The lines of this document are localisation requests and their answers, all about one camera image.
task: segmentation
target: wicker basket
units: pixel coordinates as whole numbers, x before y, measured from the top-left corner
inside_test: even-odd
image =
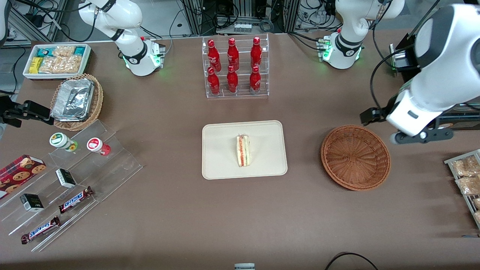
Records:
[[[95,77],[89,74],[82,74],[79,76],[68,78],[68,80],[80,80],[80,79],[89,79],[95,83],[95,89],[93,92],[92,97],[92,105],[90,106],[90,116],[87,120],[83,122],[60,122],[55,120],[54,125],[58,128],[67,129],[70,131],[79,131],[86,127],[88,127],[91,123],[93,123],[99,116],[100,111],[102,110],[102,102],[103,102],[103,89],[100,83],[97,81]],[[55,101],[57,100],[57,95],[59,92],[61,84],[57,87],[55,94],[53,95],[52,102],[50,103],[50,109],[53,108]]]
[[[371,190],[387,179],[390,153],[383,141],[370,130],[345,125],[332,130],[320,150],[327,173],[351,190]]]

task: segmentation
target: acrylic display rack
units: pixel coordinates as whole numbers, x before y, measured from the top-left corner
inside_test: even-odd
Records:
[[[136,174],[142,165],[129,151],[123,148],[114,134],[113,130],[100,120],[96,120],[72,137],[72,140],[78,143],[78,148],[74,152],[58,148],[43,157],[42,160],[47,166],[43,173],[25,183],[22,188],[17,188],[13,194],[0,200],[2,228],[11,237],[17,238],[20,245],[23,234],[35,230],[58,216],[61,222],[60,227],[53,228],[24,245],[32,252],[41,251]],[[86,144],[92,137],[98,137],[110,145],[111,152],[107,156],[101,156],[88,150]],[[70,171],[77,183],[75,188],[69,189],[60,185],[55,174],[58,168]],[[58,206],[88,186],[91,186],[95,193],[74,208],[60,214]],[[20,201],[23,193],[37,194],[44,209],[38,213],[25,211]]]
[[[252,67],[250,64],[250,50],[253,45],[253,38],[260,38],[260,46],[262,47],[262,63],[260,65],[259,73],[261,76],[260,92],[256,95],[250,93],[250,74],[252,74]],[[202,59],[204,64],[204,77],[205,77],[205,90],[207,98],[254,98],[254,97],[266,97],[270,93],[269,89],[269,41],[268,34],[263,35],[239,35],[234,36],[235,43],[239,49],[240,55],[240,69],[237,70],[239,78],[239,87],[237,93],[232,94],[228,90],[227,74],[228,74],[228,38],[225,36],[204,37],[202,39]],[[214,96],[208,86],[208,72],[207,69],[210,66],[208,61],[208,46],[207,41],[213,39],[215,41],[215,47],[220,54],[220,63],[222,64],[222,70],[217,72],[217,76],[220,80],[220,95]]]
[[[467,157],[470,157],[470,156],[474,156],[475,159],[477,160],[478,164],[480,164],[480,156],[479,156],[479,154],[480,154],[480,149],[444,161],[444,163],[447,164],[448,167],[450,168],[450,170],[452,171],[453,177],[455,178],[455,183],[456,183],[457,185],[458,185],[458,180],[459,180],[460,178],[462,178],[462,176],[459,176],[459,175],[457,174],[457,172],[454,170],[454,168],[453,168],[453,166],[452,166],[452,162],[453,162],[453,161],[456,161],[456,160],[462,160],[462,159],[467,158]],[[478,197],[480,197],[480,196],[479,196],[479,195],[463,195],[463,194],[462,194],[462,196],[463,196],[463,198],[465,199],[465,201],[467,202],[468,209],[470,210],[470,213],[471,213],[472,216],[473,216],[473,213],[475,213],[476,211],[479,211],[479,210],[480,210],[480,209],[477,209],[477,208],[475,207],[475,204],[473,203],[473,200],[476,199],[476,198],[478,198]],[[478,229],[480,229],[480,222],[478,222],[475,218],[473,218],[473,220],[474,220],[475,223],[477,224]]]

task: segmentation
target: cookie box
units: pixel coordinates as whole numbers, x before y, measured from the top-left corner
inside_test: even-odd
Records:
[[[0,170],[0,199],[46,168],[42,160],[23,155]]]

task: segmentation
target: beige tray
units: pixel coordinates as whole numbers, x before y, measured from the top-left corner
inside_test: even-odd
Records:
[[[239,167],[237,136],[250,137],[252,162]],[[283,127],[279,121],[209,124],[202,131],[202,175],[227,179],[283,175],[287,172]]]

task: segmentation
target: table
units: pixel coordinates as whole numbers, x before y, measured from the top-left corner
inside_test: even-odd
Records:
[[[378,43],[386,48],[405,33],[378,31]],[[391,125],[369,125],[386,142],[392,171],[368,192],[340,187],[319,161],[325,135],[360,124],[359,113],[373,106],[368,82],[380,57],[371,36],[352,68],[335,70],[290,36],[270,35],[270,97],[249,100],[206,99],[200,38],[175,39],[165,68],[147,77],[125,68],[114,43],[90,45],[89,73],[105,92],[100,119],[145,167],[40,253],[0,230],[2,270],[228,270],[240,262],[258,270],[323,269],[342,251],[360,253],[383,270],[479,268],[478,239],[460,238],[478,231],[443,164],[479,148],[478,132],[395,146]],[[384,66],[375,79],[378,99],[386,104],[402,83]],[[25,80],[18,101],[48,105],[57,85]],[[282,122],[288,172],[205,180],[202,128],[261,120]],[[56,131],[37,121],[9,127],[0,166],[24,153],[52,151],[48,137]],[[331,269],[367,267],[343,257]]]

